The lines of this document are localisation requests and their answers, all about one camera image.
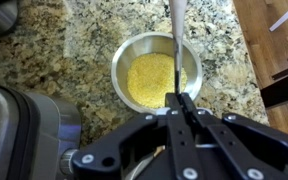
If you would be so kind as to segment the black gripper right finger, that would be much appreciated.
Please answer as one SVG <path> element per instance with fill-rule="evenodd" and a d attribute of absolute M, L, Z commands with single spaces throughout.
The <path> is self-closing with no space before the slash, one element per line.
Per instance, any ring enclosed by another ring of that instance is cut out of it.
<path fill-rule="evenodd" d="M 237 179 L 288 180 L 288 134 L 235 113 L 217 118 L 180 95 L 197 144 L 208 144 L 226 173 Z"/>

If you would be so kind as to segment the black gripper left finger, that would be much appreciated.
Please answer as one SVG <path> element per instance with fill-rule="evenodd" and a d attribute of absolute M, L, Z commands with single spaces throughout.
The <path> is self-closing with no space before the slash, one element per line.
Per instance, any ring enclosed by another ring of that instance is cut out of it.
<path fill-rule="evenodd" d="M 72 157 L 78 180 L 122 180 L 126 170 L 165 148 L 144 168 L 137 180 L 198 180 L 202 177 L 196 152 L 194 117 L 196 108 L 188 94 L 168 93 L 169 109 L 162 115 L 142 113 Z"/>

